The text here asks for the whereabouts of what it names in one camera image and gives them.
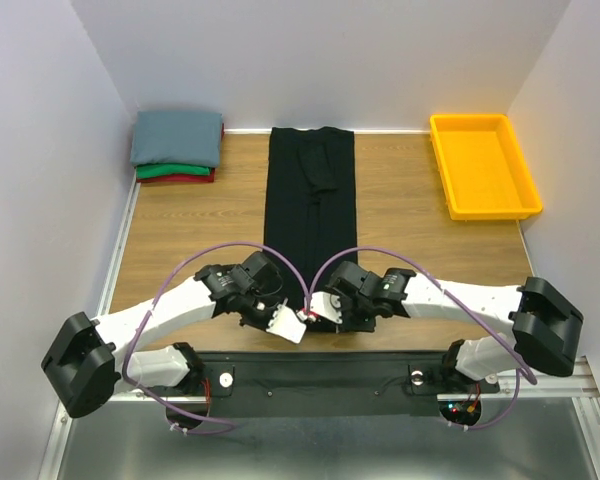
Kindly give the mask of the black t-shirt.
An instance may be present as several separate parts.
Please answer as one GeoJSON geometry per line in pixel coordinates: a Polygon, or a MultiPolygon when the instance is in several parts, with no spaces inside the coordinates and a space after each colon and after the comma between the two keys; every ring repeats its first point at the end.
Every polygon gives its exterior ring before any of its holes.
{"type": "Polygon", "coordinates": [[[284,255],[306,284],[326,260],[357,245],[353,132],[271,131],[264,244],[284,255]]]}

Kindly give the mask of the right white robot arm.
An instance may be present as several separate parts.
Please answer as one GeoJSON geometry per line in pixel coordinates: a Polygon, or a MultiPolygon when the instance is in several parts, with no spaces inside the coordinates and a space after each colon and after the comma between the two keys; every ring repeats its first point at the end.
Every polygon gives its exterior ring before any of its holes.
{"type": "Polygon", "coordinates": [[[529,277],[521,286],[484,286],[401,268],[379,276],[350,261],[313,293],[311,311],[342,332],[373,332],[379,317],[475,323],[485,336],[456,340],[443,357],[446,376],[470,383],[516,368],[571,376],[584,322],[543,278],[529,277]]]}

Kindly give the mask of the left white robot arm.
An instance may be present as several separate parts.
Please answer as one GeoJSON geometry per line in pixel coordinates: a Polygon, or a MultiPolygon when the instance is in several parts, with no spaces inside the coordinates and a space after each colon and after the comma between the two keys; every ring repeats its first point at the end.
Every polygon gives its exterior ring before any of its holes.
{"type": "Polygon", "coordinates": [[[280,275],[262,252],[243,263],[208,265],[165,292],[113,314],[67,318],[44,356],[41,368],[72,418],[91,414],[114,394],[136,384],[190,385],[203,366],[186,345],[147,352],[143,348],[189,324],[238,313],[243,324],[293,343],[305,326],[283,303],[265,304],[261,295],[280,275]]]}

